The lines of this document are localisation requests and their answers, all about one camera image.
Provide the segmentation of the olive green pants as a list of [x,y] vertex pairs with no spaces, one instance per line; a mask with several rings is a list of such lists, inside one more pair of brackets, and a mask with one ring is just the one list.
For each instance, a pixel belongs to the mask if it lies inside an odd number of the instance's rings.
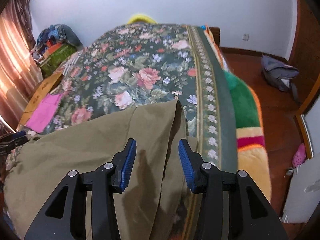
[[135,139],[137,155],[129,185],[115,196],[122,239],[168,239],[185,177],[178,143],[187,137],[182,105],[168,101],[103,115],[25,144],[4,182],[4,199],[20,237],[71,170],[90,172]]

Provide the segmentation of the pink folded pants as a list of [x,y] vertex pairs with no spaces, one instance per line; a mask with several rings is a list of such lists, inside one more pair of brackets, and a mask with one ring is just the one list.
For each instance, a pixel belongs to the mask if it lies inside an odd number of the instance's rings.
[[47,94],[33,111],[25,125],[37,133],[42,133],[52,120],[61,98],[62,94]]

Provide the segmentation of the wooden lap desk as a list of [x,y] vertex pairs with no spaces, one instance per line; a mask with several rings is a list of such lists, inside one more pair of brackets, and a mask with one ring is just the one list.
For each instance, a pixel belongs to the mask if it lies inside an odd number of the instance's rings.
[[54,90],[63,78],[63,73],[61,71],[52,74],[51,76],[45,78],[35,90],[33,96],[29,100],[20,122],[18,123],[17,130],[21,129],[22,126],[25,126],[35,109],[37,109],[39,103]]

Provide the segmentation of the colourful plush blanket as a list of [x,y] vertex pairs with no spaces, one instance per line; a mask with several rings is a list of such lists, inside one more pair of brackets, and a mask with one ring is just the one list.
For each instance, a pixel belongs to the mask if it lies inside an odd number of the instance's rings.
[[259,98],[251,87],[230,70],[216,42],[220,37],[220,29],[206,26],[204,34],[224,71],[231,94],[236,123],[238,169],[247,171],[270,201],[272,186]]

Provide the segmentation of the pink striped curtain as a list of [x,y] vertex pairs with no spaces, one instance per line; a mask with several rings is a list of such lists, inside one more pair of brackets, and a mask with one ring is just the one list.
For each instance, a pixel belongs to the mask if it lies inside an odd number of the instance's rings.
[[1,121],[15,131],[42,74],[31,50],[30,0],[8,0],[1,11]]

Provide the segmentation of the green storage box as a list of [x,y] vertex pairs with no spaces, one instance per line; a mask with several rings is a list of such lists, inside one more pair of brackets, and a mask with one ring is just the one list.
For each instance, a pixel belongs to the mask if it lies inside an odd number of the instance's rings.
[[70,44],[59,43],[59,45],[59,48],[56,48],[40,64],[40,69],[44,78],[52,75],[63,61],[77,51],[77,49]]

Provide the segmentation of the floral green bedspread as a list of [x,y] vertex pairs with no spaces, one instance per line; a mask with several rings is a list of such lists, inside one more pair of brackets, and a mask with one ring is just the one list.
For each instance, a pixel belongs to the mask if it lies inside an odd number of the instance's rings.
[[[47,135],[132,107],[178,101],[187,137],[203,159],[235,172],[236,124],[228,83],[202,28],[178,24],[127,24],[104,33],[63,65],[60,104]],[[181,232],[188,189],[170,232]]]

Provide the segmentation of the pink slipper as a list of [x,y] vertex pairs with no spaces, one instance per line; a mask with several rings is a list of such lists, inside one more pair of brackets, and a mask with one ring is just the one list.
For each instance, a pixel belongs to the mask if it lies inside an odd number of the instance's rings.
[[304,143],[301,143],[298,146],[296,153],[292,158],[292,167],[297,168],[299,165],[302,165],[306,160],[306,149]]

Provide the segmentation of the pile of blue clothes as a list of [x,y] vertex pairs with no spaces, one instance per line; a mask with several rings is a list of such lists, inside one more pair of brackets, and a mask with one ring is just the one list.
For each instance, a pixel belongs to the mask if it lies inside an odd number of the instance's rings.
[[74,31],[65,24],[50,25],[41,31],[36,40],[36,52],[43,54],[48,49],[47,42],[49,40],[54,40],[55,44],[66,42],[76,48],[82,46],[80,39]]

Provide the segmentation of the grey backpack on floor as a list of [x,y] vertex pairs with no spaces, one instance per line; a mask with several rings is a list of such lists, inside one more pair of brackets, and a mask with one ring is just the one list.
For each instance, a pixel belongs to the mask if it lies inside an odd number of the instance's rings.
[[269,85],[281,92],[290,92],[294,101],[299,103],[297,87],[292,82],[299,74],[297,68],[266,55],[261,58],[261,66],[262,75]]

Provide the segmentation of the wooden wardrobe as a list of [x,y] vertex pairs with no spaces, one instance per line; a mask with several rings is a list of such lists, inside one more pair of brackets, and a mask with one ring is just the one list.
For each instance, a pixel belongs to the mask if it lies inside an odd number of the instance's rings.
[[294,83],[300,104],[295,115],[304,114],[319,96],[319,22],[306,0],[297,0],[297,24],[289,64],[299,69]]

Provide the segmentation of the white wall socket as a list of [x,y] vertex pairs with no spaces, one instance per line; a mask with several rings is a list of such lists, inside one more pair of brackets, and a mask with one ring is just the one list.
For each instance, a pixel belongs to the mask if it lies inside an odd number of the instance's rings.
[[248,41],[249,40],[249,34],[244,34],[243,40]]

